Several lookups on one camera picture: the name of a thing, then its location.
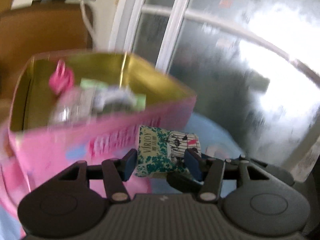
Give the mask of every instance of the white surface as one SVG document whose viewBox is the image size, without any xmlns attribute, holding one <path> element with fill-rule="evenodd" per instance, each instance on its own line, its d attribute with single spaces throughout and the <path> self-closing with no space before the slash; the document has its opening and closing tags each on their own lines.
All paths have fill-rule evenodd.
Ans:
<svg viewBox="0 0 320 240">
<path fill-rule="evenodd" d="M 116 37 L 116 43 L 114 46 L 115 51 L 118 51 L 118 52 L 124 51 L 124 42 L 125 42 L 125 37 L 127 35 L 132 10 L 134 7 L 134 1 L 135 0 L 126 0 L 125 6 L 123 9 L 123 14 L 121 16 L 121 21 L 120 22 L 114 21 L 114 25 L 119 25 L 119 30 Z"/>
<path fill-rule="evenodd" d="M 189 0 L 175 0 L 160 47 L 156 69 L 166 73 Z"/>
<path fill-rule="evenodd" d="M 144 3 L 144 0 L 135 0 L 134 2 L 132 14 L 131 14 L 131 18 L 128 26 L 127 36 L 124 42 L 124 51 L 131 51 L 132 49 L 143 3 Z"/>
<path fill-rule="evenodd" d="M 96 0 L 95 28 L 98 36 L 97 49 L 108 49 L 113 19 L 118 0 Z"/>
<path fill-rule="evenodd" d="M 122 14 L 124 12 L 124 6 L 127 0 L 119 0 L 118 6 L 116 9 L 115 17 L 113 19 L 112 29 L 110 33 L 110 39 L 109 39 L 109 50 L 114 50 L 116 47 L 116 40 L 119 32 L 120 22 L 122 18 Z"/>
</svg>

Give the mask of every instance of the blurry item in box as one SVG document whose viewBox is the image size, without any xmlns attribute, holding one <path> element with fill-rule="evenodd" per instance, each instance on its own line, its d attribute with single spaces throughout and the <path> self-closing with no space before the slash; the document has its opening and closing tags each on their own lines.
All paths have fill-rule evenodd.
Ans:
<svg viewBox="0 0 320 240">
<path fill-rule="evenodd" d="M 140 126 L 135 175 L 164 178 L 171 171 L 187 173 L 183 160 L 184 151 L 187 148 L 196 148 L 201 156 L 197 135 Z"/>
<path fill-rule="evenodd" d="M 97 88 L 97 89 L 107 89 L 109 88 L 109 85 L 105 82 L 98 81 L 95 79 L 89 79 L 89 78 L 82 78 L 80 87 L 83 89 L 87 88 Z M 119 90 L 118 87 L 110 87 L 110 89 Z M 130 90 L 130 88 L 126 88 L 124 90 L 124 93 L 126 94 L 131 94 L 132 97 L 135 97 L 135 102 L 133 104 L 133 107 L 130 107 L 128 109 L 127 106 L 124 106 L 122 102 L 115 102 L 114 104 L 111 103 L 108 106 L 105 106 L 106 109 L 104 109 L 104 113 L 110 113 L 110 112 L 118 112 L 121 111 L 122 109 L 127 111 L 143 111 L 146 109 L 146 101 L 147 101 L 147 96 L 144 94 L 133 94 Z"/>
<path fill-rule="evenodd" d="M 138 99 L 128 87 L 74 87 L 60 96 L 49 124 L 74 124 L 103 114 L 144 110 L 145 98 L 144 107 Z"/>
</svg>

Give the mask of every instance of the teal floral pattern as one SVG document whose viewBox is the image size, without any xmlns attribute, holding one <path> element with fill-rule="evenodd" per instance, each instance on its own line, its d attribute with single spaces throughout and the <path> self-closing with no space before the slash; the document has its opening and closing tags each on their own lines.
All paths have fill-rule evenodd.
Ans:
<svg viewBox="0 0 320 240">
<path fill-rule="evenodd" d="M 135 175 L 139 177 L 164 177 L 167 172 L 178 171 L 188 172 L 184 167 L 175 165 L 168 157 L 167 139 L 171 131 L 140 126 L 139 128 L 139 148 L 138 148 L 138 165 Z M 152 134 L 152 149 L 144 147 L 146 134 Z"/>
</svg>

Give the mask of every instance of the pink object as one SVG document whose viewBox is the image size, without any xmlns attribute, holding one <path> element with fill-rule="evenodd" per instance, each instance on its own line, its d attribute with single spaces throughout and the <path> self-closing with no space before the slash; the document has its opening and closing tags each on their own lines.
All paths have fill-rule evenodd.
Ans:
<svg viewBox="0 0 320 240">
<path fill-rule="evenodd" d="M 51 75 L 49 79 L 49 86 L 52 91 L 59 95 L 66 90 L 72 88 L 75 84 L 75 76 L 72 69 L 66 67 L 66 63 L 63 60 L 59 60 L 56 71 Z"/>
<path fill-rule="evenodd" d="M 59 58 L 69 55 L 70 52 L 60 53 Z M 43 58 L 48 58 L 48 54 L 34 57 L 35 60 Z M 77 160 L 95 165 L 113 156 L 121 158 L 130 147 L 135 147 L 141 124 L 168 130 L 183 129 L 195 102 L 194 95 L 180 101 L 155 104 L 133 114 L 105 115 L 94 122 L 76 126 L 40 127 L 20 132 L 9 130 L 10 144 L 23 173 L 28 176 L 31 189 L 34 189 Z M 131 196 L 151 191 L 148 178 L 132 176 L 125 185 Z M 93 182 L 91 187 L 104 195 L 102 183 Z"/>
<path fill-rule="evenodd" d="M 29 193 L 29 186 L 17 158 L 9 147 L 7 121 L 0 126 L 0 155 L 2 156 L 0 159 L 0 208 L 3 208 L 8 215 L 8 217 L 1 217 L 1 220 L 5 220 L 4 224 L 8 226 L 6 228 L 8 232 L 14 229 L 20 231 L 20 239 L 25 236 L 25 233 L 18 223 L 12 223 L 12 219 L 18 221 L 17 207 L 22 198 Z M 3 231 L 0 234 L 1 237 L 8 238 Z"/>
<path fill-rule="evenodd" d="M 193 144 L 197 144 L 198 140 L 197 139 L 193 139 L 191 141 L 188 141 L 187 145 L 193 145 Z"/>
</svg>

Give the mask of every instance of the metal screw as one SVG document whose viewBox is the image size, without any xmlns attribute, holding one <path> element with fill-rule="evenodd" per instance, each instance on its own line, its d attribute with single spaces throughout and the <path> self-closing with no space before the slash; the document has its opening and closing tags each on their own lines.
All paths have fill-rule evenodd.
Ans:
<svg viewBox="0 0 320 240">
<path fill-rule="evenodd" d="M 200 194 L 200 198 L 204 201 L 212 201 L 215 200 L 217 196 L 211 192 L 204 192 Z"/>
<path fill-rule="evenodd" d="M 117 193 L 114 193 L 111 198 L 114 200 L 114 201 L 125 201 L 129 198 L 129 196 L 126 194 L 126 193 L 123 193 L 123 192 L 117 192 Z"/>
</svg>

